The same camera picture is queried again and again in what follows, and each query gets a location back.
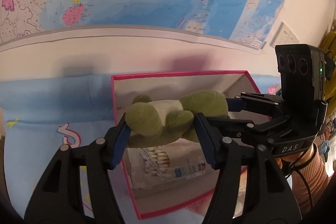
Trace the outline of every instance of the green plush toy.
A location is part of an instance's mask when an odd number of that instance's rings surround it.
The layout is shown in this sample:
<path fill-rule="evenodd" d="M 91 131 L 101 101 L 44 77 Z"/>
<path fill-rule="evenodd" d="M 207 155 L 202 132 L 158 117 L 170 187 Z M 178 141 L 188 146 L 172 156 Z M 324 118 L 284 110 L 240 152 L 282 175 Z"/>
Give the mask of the green plush toy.
<path fill-rule="evenodd" d="M 128 147 L 166 145 L 179 138 L 198 142 L 193 126 L 194 114 L 227 118 L 228 106 L 223 94 L 213 90 L 199 90 L 179 100 L 152 101 L 148 95 L 138 95 L 128 108 L 126 124 L 131 135 Z"/>

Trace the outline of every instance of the wall switch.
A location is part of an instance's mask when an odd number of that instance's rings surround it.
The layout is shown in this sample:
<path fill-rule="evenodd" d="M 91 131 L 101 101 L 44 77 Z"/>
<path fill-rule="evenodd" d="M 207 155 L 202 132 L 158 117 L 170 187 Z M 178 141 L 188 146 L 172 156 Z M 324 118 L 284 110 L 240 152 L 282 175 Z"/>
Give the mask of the wall switch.
<path fill-rule="evenodd" d="M 300 43 L 293 32 L 288 28 L 288 26 L 281 22 L 279 30 L 277 31 L 275 37 L 272 40 L 271 46 L 275 47 L 276 45 L 283 44 L 298 44 Z"/>

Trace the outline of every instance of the camera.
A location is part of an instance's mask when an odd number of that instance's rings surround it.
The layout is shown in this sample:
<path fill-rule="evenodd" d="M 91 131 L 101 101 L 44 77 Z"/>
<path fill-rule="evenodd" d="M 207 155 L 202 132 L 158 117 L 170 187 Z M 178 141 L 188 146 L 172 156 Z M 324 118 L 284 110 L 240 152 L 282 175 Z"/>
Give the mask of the camera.
<path fill-rule="evenodd" d="M 321 49 L 306 44 L 277 45 L 281 94 L 300 119 L 316 124 L 323 101 L 325 60 Z"/>

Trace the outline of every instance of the brown knit sleeve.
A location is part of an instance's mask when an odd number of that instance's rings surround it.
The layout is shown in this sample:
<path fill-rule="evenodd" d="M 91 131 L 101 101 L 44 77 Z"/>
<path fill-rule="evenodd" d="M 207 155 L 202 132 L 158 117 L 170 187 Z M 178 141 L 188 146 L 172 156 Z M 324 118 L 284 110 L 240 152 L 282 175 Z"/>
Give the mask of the brown knit sleeve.
<path fill-rule="evenodd" d="M 313 160 L 303 169 L 300 170 L 303 177 L 307 180 L 310 188 L 313 204 L 319 200 L 325 188 L 328 186 L 330 178 L 327 175 L 325 165 L 319 156 L 317 145 L 314 143 L 315 156 Z M 299 203 L 302 215 L 310 211 L 309 195 L 306 186 L 301 177 L 294 172 L 293 193 Z"/>

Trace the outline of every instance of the box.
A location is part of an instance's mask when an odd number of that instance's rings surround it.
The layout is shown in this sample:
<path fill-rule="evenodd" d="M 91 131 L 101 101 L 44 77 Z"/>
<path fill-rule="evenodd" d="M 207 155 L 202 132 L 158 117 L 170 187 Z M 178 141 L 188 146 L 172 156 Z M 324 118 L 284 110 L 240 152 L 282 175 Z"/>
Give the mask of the box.
<path fill-rule="evenodd" d="M 165 72 L 112 76 L 112 97 L 114 117 L 119 121 L 132 100 L 139 94 L 147 94 L 152 100 L 177 100 L 180 97 L 202 89 L 211 89 L 234 98 L 241 92 L 259 93 L 247 71 L 198 71 Z M 247 111 L 229 113 L 234 119 L 251 119 L 259 124 L 268 117 Z M 139 191 L 133 189 L 131 166 L 126 150 L 123 169 L 131 194 L 135 212 L 139 219 L 156 217 L 199 202 L 213 193 L 218 170 L 186 181 L 165 185 L 162 190 Z"/>

